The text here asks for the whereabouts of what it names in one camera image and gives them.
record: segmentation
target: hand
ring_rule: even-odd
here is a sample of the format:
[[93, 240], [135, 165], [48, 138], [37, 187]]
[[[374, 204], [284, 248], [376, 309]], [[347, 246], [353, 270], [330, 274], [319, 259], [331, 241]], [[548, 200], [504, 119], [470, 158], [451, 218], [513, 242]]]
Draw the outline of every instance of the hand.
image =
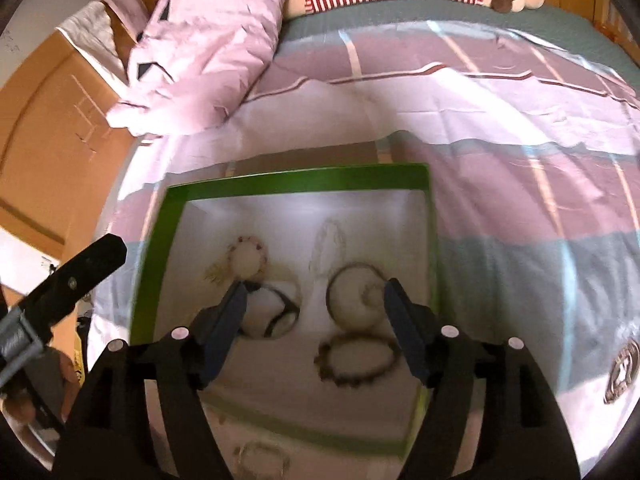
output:
[[[71, 412], [71, 407], [80, 391], [80, 384], [71, 359], [62, 352], [58, 352], [58, 354], [60, 356], [60, 373], [65, 382], [65, 394], [60, 415], [62, 421], [66, 422]], [[44, 467], [50, 470], [53, 466], [53, 455], [40, 443], [30, 428], [30, 424], [36, 418], [36, 409], [28, 392], [26, 390], [20, 390], [9, 393], [4, 400], [2, 413], [9, 427], [14, 431], [15, 436], [20, 440], [22, 445], [36, 457]]]

